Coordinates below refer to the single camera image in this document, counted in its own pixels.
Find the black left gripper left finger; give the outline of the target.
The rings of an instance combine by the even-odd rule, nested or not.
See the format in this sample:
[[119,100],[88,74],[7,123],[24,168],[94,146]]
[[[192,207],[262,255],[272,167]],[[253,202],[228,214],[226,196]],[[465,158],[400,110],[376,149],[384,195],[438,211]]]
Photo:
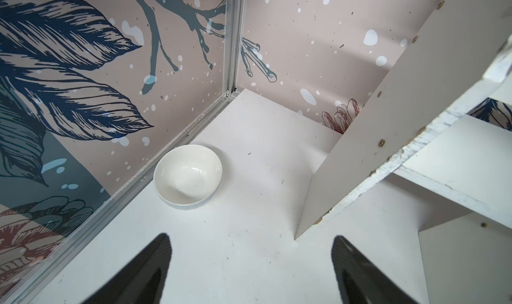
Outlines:
[[159,234],[85,303],[159,303],[171,262],[171,241]]

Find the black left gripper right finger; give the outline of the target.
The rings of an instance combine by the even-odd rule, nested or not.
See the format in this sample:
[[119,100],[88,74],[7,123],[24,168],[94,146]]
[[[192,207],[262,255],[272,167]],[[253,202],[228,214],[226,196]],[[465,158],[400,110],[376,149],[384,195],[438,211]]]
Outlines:
[[343,303],[415,303],[345,237],[334,238],[331,260]]

